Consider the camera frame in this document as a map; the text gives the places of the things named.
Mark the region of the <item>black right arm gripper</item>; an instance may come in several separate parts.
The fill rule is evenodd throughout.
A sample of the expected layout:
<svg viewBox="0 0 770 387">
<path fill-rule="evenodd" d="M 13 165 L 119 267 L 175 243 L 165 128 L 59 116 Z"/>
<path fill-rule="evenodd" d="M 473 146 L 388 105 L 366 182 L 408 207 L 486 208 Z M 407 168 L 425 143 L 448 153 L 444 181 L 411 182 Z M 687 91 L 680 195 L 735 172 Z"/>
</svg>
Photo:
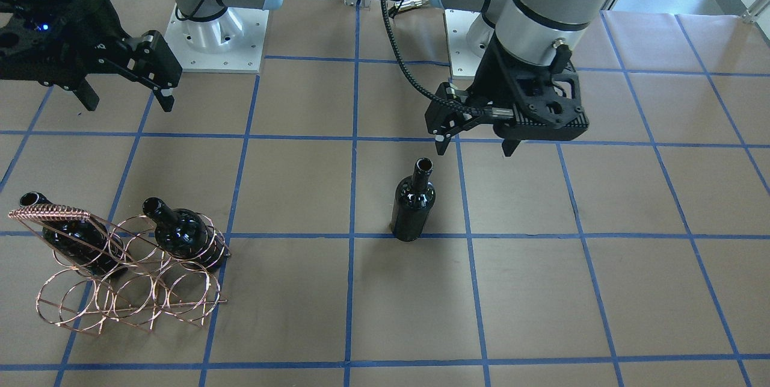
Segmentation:
<svg viewBox="0 0 770 387">
<path fill-rule="evenodd" d="M 2 79 L 72 89 L 88 112 L 100 99 L 86 79 L 113 73 L 153 89 L 165 113 L 175 104 L 182 67 L 156 30 L 132 37 L 110 0 L 2 0 Z"/>
</svg>

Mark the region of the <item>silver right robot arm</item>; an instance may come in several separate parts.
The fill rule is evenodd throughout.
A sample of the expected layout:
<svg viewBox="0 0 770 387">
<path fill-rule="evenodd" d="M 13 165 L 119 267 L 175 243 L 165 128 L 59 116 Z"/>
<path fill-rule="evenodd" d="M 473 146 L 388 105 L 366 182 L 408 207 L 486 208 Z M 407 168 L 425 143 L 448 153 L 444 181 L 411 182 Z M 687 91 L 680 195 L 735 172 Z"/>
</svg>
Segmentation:
<svg viewBox="0 0 770 387">
<path fill-rule="evenodd" d="M 200 54 L 242 49 L 247 26 L 237 9 L 276 10 L 283 0 L 175 0 L 189 48 Z M 99 104 L 87 76 L 118 74 L 151 89 L 165 112 L 182 65 L 157 30 L 132 36 L 110 0 L 2 0 L 2 79 L 72 91 L 86 110 Z"/>
</svg>

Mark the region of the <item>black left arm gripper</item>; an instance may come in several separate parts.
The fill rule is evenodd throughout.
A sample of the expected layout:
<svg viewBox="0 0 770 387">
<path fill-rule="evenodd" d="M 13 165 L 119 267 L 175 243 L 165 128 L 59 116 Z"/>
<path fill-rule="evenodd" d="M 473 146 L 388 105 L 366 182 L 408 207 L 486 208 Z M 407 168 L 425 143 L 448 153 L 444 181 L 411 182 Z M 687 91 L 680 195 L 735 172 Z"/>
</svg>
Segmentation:
<svg viewBox="0 0 770 387">
<path fill-rule="evenodd" d="M 502 153 L 511 157 L 522 140 L 569 141 L 590 127 L 581 103 L 578 74 L 568 44 L 548 45 L 556 54 L 544 66 L 511 55 L 497 36 L 490 39 L 473 83 L 459 89 L 443 82 L 437 96 L 452 104 L 481 109 L 480 116 L 432 102 L 426 110 L 427 130 L 434 134 L 436 154 L 443 156 L 453 135 L 478 125 L 492 125 L 504 138 Z"/>
</svg>

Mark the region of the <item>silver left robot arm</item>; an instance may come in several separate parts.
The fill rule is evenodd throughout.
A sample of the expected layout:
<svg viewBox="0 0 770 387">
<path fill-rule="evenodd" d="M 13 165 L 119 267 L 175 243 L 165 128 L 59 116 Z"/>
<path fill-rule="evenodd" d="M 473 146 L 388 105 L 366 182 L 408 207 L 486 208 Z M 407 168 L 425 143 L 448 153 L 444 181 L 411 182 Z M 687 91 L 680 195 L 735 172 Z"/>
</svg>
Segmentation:
<svg viewBox="0 0 770 387">
<path fill-rule="evenodd" d="M 431 0 L 475 11 L 491 29 L 471 86 L 443 82 L 425 113 L 445 154 L 451 138 L 490 125 L 511 156 L 525 140 L 570 141 L 589 128 L 573 50 L 607 0 Z"/>
</svg>

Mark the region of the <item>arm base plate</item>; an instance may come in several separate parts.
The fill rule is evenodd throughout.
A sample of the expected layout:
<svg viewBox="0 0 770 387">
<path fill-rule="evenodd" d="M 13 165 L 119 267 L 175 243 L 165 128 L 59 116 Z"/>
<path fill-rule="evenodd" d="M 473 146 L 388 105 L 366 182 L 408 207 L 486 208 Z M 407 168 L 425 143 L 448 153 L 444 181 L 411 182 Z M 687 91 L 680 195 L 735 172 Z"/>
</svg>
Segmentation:
<svg viewBox="0 0 770 387">
<path fill-rule="evenodd" d="M 478 17 L 478 12 L 445 10 L 446 44 L 454 79 L 472 80 L 478 69 L 481 56 L 469 40 L 471 25 Z"/>
<path fill-rule="evenodd" d="M 261 71 L 267 10 L 228 8 L 210 22 L 181 20 L 176 9 L 163 34 L 185 73 L 245 73 Z"/>
</svg>

